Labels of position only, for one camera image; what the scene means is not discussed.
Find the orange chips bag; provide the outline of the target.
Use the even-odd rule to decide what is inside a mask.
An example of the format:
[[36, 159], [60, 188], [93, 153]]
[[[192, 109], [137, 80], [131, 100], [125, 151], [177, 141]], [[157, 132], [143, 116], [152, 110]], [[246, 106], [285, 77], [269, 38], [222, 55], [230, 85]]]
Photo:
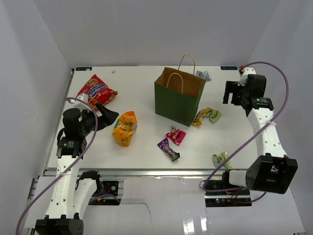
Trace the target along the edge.
[[119, 117], [113, 129], [112, 135], [118, 145], [128, 147], [136, 129], [137, 119], [135, 113], [134, 111], [128, 111]]

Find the red cookie snack bag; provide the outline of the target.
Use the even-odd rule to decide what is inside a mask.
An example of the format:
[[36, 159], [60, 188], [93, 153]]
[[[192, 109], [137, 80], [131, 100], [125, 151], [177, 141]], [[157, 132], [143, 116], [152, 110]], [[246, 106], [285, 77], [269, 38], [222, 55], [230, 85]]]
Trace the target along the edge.
[[96, 107], [97, 103], [101, 103], [105, 106], [113, 101], [117, 95], [117, 91], [110, 89], [107, 84], [95, 74], [82, 87], [76, 97], [87, 102], [95, 111], [98, 111]]

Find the blue silver snack wrapper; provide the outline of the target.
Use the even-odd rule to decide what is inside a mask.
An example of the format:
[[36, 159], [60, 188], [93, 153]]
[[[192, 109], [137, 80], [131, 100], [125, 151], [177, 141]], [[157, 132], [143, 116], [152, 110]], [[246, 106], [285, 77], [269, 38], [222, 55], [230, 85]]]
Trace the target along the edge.
[[208, 71], [205, 71], [205, 72], [197, 71], [196, 76], [201, 78], [201, 79], [204, 79], [206, 82], [211, 81], [211, 77], [210, 77]]

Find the green candy wrapper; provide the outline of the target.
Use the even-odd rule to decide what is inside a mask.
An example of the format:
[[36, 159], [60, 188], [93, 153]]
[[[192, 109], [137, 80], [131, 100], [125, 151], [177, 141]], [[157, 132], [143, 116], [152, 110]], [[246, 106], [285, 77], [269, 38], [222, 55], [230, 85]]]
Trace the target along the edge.
[[210, 121], [215, 124], [222, 117], [222, 113], [218, 110], [212, 110], [209, 115]]

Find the yellow candy packet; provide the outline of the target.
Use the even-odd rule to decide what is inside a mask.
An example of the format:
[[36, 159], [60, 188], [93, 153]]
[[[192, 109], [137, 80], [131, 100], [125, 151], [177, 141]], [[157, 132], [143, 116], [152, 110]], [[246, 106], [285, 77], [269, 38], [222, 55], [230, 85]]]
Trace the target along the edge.
[[196, 116], [194, 117], [191, 125], [194, 126], [200, 126], [202, 125], [202, 120], [204, 118], [207, 118], [210, 116], [210, 114], [212, 113], [213, 109], [212, 108], [204, 108], [201, 109], [200, 111], [198, 111], [198, 113], [196, 114]]

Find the purple chocolate bar wrapper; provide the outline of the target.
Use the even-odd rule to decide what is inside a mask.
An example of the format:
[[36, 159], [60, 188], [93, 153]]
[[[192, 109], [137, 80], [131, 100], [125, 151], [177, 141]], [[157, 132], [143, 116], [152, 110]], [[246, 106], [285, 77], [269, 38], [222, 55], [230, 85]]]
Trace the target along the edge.
[[167, 138], [163, 139], [161, 142], [157, 144], [157, 146], [165, 152], [171, 159], [172, 162], [178, 160], [180, 158], [180, 153], [175, 152], [170, 146]]

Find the pink candy packet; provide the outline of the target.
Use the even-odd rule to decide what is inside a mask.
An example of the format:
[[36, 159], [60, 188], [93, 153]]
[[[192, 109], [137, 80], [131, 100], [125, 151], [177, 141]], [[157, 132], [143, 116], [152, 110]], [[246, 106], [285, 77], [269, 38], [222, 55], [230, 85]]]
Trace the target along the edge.
[[171, 131], [166, 134], [166, 137], [169, 138], [177, 146], [180, 146], [185, 136], [186, 133], [174, 125], [171, 126]]

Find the light green snack wrapper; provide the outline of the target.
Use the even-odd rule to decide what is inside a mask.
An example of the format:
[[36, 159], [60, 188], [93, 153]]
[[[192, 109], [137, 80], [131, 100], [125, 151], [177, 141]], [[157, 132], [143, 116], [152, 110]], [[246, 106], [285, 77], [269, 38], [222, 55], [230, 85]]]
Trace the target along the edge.
[[[222, 164], [224, 161], [226, 161], [229, 157], [229, 154], [227, 152], [222, 152], [221, 154], [219, 155], [216, 155], [216, 154], [213, 154], [212, 155], [212, 161], [213, 161], [213, 164], [215, 167], [218, 167], [220, 164]], [[231, 165], [231, 162], [228, 161], [226, 162], [222, 168], [225, 168], [225, 169], [232, 169], [232, 165]]]

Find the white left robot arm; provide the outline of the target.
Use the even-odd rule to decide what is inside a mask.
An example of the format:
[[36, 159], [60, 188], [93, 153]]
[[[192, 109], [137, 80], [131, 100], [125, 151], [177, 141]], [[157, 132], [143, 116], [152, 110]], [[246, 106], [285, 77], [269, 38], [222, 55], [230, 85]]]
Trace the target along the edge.
[[97, 171], [79, 175], [87, 147], [86, 137], [112, 125], [119, 114], [97, 103], [95, 111], [70, 108], [63, 112], [63, 125], [57, 137], [57, 174], [49, 206], [35, 231], [40, 235], [81, 235], [83, 215], [89, 200], [100, 195], [103, 183]]

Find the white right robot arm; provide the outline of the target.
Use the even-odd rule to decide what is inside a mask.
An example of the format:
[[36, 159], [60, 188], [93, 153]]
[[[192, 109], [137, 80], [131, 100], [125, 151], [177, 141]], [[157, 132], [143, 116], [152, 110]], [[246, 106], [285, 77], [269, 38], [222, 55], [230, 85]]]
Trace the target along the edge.
[[263, 75], [243, 74], [238, 82], [227, 81], [223, 103], [242, 106], [256, 134], [257, 159], [248, 170], [230, 170], [223, 174], [221, 190], [233, 195], [239, 187], [284, 194], [298, 169], [295, 159], [287, 156], [271, 121], [273, 104], [265, 98], [267, 79]]

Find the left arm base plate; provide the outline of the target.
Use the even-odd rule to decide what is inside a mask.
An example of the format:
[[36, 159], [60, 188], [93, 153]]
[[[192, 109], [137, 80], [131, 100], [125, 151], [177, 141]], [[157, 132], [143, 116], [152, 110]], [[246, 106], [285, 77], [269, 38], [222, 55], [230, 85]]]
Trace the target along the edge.
[[96, 199], [93, 201], [94, 198], [97, 196], [92, 196], [89, 202], [89, 205], [92, 206], [118, 206], [120, 203], [118, 201], [121, 200], [122, 193], [123, 193], [123, 182], [122, 181], [102, 181], [102, 191], [98, 193], [98, 196], [105, 194], [105, 195], [113, 195], [114, 197], [106, 196], [102, 199]]

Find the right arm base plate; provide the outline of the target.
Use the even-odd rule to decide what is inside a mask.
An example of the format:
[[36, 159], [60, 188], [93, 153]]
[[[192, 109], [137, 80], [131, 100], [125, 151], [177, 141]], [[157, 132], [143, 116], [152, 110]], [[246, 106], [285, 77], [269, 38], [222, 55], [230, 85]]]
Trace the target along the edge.
[[205, 192], [207, 208], [250, 207], [250, 191], [248, 189], [225, 192]]

